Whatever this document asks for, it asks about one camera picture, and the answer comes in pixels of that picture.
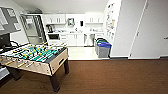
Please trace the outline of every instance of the ceiling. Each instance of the ceiling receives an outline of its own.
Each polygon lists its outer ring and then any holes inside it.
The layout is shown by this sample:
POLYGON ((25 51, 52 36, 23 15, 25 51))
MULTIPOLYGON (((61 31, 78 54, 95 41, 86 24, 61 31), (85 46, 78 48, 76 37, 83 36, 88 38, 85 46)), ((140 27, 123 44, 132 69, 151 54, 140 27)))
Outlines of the ceiling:
POLYGON ((108 0, 13 0, 27 11, 43 13, 103 13, 108 0))

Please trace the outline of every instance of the countertop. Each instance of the countertop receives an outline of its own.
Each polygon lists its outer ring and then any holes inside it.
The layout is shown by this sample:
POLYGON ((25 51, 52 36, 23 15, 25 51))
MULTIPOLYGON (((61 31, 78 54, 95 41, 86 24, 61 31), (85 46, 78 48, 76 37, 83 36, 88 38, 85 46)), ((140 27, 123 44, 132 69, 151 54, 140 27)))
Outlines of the countertop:
POLYGON ((102 31, 75 31, 75 32, 53 32, 53 33, 46 33, 46 35, 52 35, 52 34, 100 34, 104 33, 102 31))

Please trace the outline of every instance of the trash can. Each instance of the trash can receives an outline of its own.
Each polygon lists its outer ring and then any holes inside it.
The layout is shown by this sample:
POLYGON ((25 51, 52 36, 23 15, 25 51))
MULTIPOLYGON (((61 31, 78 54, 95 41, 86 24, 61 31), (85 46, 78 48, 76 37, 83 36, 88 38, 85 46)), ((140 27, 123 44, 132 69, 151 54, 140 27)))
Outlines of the trash can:
POLYGON ((100 42, 97 43, 97 46, 98 58, 108 58, 112 45, 108 42, 100 42))
POLYGON ((95 41, 95 51, 96 51, 96 54, 98 55, 98 46, 97 44, 100 43, 100 42, 107 42, 106 39, 103 39, 103 38, 98 38, 96 41, 95 41))

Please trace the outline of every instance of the stainless steel refrigerator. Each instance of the stainless steel refrigerator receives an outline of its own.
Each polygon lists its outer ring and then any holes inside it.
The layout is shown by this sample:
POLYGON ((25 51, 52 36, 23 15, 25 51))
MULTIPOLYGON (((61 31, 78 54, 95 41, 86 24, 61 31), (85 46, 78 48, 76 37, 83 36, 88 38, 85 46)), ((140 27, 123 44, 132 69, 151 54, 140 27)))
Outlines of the stainless steel refrigerator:
POLYGON ((40 44, 47 41, 40 15, 21 15, 21 20, 29 43, 40 44))

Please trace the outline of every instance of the foosball table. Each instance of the foosball table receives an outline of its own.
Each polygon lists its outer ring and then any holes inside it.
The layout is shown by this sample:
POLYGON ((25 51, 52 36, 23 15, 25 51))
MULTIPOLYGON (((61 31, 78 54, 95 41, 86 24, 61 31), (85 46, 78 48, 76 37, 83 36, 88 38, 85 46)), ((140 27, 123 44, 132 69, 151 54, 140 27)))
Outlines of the foosball table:
POLYGON ((55 92, 60 89, 56 78, 58 68, 64 64, 65 74, 69 73, 67 47, 26 44, 0 54, 0 63, 15 79, 20 78, 15 69, 48 75, 55 92))

